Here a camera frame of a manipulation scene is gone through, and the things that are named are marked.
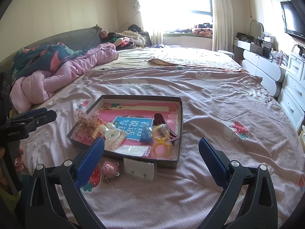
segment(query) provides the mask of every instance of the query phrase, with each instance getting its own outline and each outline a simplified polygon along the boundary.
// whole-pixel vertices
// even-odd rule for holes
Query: bed
[[[205,64],[196,62],[200,58]],[[184,118],[177,169],[158,169],[150,182],[122,174],[82,190],[98,218],[107,228],[196,228],[222,192],[198,152],[199,140],[207,137],[230,160],[268,167],[281,226],[304,192],[304,154],[289,119],[260,82],[219,53],[193,48],[121,51],[117,60],[95,67],[35,106],[55,110],[57,119],[22,141],[25,166],[32,174],[39,163],[58,166],[77,155],[79,149],[66,136],[76,123],[74,110],[87,100],[89,107],[102,94],[179,96]],[[232,133],[235,123],[246,132]],[[245,192],[243,188],[228,222],[236,217]],[[76,222],[60,188],[58,193],[67,217]]]

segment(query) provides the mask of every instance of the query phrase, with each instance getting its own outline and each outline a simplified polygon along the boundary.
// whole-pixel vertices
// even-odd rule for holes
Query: stool
[[[218,52],[224,53],[224,54],[228,55],[230,58],[234,59],[234,53],[223,51],[223,50],[218,50]]]

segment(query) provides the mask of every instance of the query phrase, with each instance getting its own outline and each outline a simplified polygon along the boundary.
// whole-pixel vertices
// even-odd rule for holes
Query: window frame
[[[210,0],[210,12],[205,11],[198,11],[198,10],[190,10],[191,13],[194,14],[201,14],[201,15],[210,15],[213,19],[213,7],[212,7],[212,0]]]

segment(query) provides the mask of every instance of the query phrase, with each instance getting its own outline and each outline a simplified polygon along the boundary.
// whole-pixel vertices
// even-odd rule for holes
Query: metal screw
[[[266,170],[266,169],[267,169],[267,167],[266,167],[266,165],[261,164],[261,165],[260,165],[260,169],[262,169],[262,170]]]
[[[237,162],[237,161],[232,161],[231,164],[234,167],[238,167],[239,166],[239,162]]]
[[[72,164],[72,161],[71,161],[71,160],[67,160],[67,161],[64,162],[64,165],[65,165],[66,167],[70,166],[71,164]]]
[[[43,168],[43,165],[42,165],[42,164],[39,164],[39,165],[36,166],[36,169],[37,169],[37,170],[41,170],[42,168]]]

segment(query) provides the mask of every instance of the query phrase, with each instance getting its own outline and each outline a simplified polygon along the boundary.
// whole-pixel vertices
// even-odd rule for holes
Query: wall-mounted tv
[[[305,41],[305,23],[292,2],[281,2],[285,32]]]

